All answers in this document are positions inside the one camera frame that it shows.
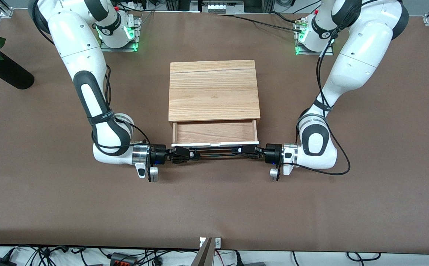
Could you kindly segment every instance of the brown mat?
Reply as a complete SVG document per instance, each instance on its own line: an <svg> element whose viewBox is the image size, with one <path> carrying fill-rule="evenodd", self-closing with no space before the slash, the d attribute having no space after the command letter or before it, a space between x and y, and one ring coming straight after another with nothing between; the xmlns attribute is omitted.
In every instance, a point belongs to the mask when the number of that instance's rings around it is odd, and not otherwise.
<svg viewBox="0 0 429 266"><path fill-rule="evenodd" d="M254 59L261 145L295 139L296 119L317 94L316 57L295 56L290 32L210 14L152 16L139 52L105 54L114 111L170 145L170 62ZM2 20L0 35L3 52L35 75L26 91L0 81L0 243L196 248L200 236L220 236L223 249L429 253L429 27L421 17L329 117L351 172L295 170L280 182L270 181L269 165L245 158L168 164L158 184L129 165L95 161L71 79L27 11ZM324 60L324 78L333 62ZM340 156L333 170L345 167Z"/></svg>

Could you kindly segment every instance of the black vase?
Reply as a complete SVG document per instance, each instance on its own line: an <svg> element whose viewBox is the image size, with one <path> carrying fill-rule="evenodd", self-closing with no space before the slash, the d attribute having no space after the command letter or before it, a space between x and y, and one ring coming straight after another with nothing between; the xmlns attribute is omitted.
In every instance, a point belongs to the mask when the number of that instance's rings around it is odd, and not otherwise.
<svg viewBox="0 0 429 266"><path fill-rule="evenodd" d="M0 79L17 89L27 89L34 84L34 76L0 51Z"/></svg>

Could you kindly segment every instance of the wooden box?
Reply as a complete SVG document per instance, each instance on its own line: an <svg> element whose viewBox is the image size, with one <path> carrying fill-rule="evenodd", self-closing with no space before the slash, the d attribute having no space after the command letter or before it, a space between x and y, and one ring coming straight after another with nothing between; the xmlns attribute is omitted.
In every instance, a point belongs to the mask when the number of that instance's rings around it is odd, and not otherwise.
<svg viewBox="0 0 429 266"><path fill-rule="evenodd" d="M171 63L172 146L258 144L259 119L253 60Z"/></svg>

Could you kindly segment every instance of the open drawer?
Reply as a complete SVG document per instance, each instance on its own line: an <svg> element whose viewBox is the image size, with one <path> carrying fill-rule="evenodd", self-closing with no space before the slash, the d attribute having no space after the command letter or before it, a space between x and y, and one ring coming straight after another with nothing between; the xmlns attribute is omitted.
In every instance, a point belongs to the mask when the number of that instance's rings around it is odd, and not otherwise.
<svg viewBox="0 0 429 266"><path fill-rule="evenodd" d="M174 122L172 147L258 144L255 120Z"/></svg>

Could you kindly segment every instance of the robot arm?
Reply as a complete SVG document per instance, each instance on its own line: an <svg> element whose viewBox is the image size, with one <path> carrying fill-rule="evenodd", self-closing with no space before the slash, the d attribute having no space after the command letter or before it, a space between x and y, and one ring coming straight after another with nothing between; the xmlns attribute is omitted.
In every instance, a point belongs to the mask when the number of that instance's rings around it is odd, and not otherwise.
<svg viewBox="0 0 429 266"><path fill-rule="evenodd" d="M93 129L94 157L104 163L135 165L138 176L145 178L150 145L132 144L133 120L110 109L103 93L106 62L90 27L95 23L105 44L120 48L133 38L129 16L116 12L109 0L33 1L33 19L52 35Z"/></svg>
<svg viewBox="0 0 429 266"><path fill-rule="evenodd" d="M390 41L405 29L408 12L397 0L368 3L358 9L358 14L351 16L349 10L361 4L360 0L324 0L318 14L307 18L309 29L301 41L308 49L322 51L334 29L345 19L349 21L343 28L349 28L349 39L334 63L322 94L298 120L301 145L283 146L284 175L291 173L294 164L318 170L335 165L337 149L331 141L326 121L328 113L343 93L362 87L370 79Z"/></svg>

